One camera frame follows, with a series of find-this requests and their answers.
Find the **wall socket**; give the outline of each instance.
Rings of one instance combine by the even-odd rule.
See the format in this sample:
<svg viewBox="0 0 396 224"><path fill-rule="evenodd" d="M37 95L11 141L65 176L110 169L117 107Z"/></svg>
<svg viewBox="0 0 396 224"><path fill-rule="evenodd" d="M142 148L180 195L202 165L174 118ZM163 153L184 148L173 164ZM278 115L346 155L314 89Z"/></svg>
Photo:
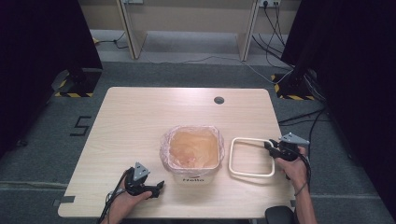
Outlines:
<svg viewBox="0 0 396 224"><path fill-rule="evenodd" d="M268 3L267 8L280 6L280 0L259 0L259 1L260 1L260 7L264 7L265 1Z"/></svg>

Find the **wooden table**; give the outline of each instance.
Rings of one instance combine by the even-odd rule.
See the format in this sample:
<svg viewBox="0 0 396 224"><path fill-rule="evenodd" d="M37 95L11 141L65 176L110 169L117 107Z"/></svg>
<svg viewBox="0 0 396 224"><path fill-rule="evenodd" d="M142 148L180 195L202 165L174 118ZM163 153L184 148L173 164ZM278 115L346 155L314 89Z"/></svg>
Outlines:
<svg viewBox="0 0 396 224"><path fill-rule="evenodd" d="M222 97L224 103L215 103ZM177 125L214 125L224 138L222 168L209 185L185 186L163 168L159 153L163 135ZM235 137L273 138L281 135L266 90L200 88L111 88L92 126L78 165L61 203L61 217L99 217L106 195L122 172L136 161L150 169L147 185L164 180L158 199L140 203L130 217L261 218L271 206L293 200L291 184L278 169L269 178L231 176L230 145ZM234 169L267 172L268 152L240 144Z"/></svg>

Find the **clear plastic bag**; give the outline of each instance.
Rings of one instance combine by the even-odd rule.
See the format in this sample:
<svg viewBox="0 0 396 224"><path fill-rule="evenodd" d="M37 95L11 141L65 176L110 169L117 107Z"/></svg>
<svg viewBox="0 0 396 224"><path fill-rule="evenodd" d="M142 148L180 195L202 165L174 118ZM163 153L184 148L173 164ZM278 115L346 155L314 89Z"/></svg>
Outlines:
<svg viewBox="0 0 396 224"><path fill-rule="evenodd" d="M224 140L214 126L176 126L163 135L160 157L175 175L213 175L224 158Z"/></svg>

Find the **desk leg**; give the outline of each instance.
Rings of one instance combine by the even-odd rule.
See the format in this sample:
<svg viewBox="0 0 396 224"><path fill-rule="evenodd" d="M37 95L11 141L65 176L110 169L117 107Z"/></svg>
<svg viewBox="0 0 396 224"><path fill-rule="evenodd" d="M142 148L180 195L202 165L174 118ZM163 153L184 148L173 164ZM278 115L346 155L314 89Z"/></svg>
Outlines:
<svg viewBox="0 0 396 224"><path fill-rule="evenodd" d="M122 0L117 0L117 5L119 7L125 36L128 41L129 51L133 59L138 59L140 56L140 52L142 51L143 44L146 40L147 31L134 30L134 28L132 27L132 23L129 20L127 8L122 3Z"/></svg>
<svg viewBox="0 0 396 224"><path fill-rule="evenodd" d="M250 47L251 36L253 35L254 24L256 23L258 13L259 2L258 0L253 0L250 18L247 24L247 32L244 34L237 34L236 37L236 42L239 48L239 58L242 62L245 62L248 59L248 50Z"/></svg>

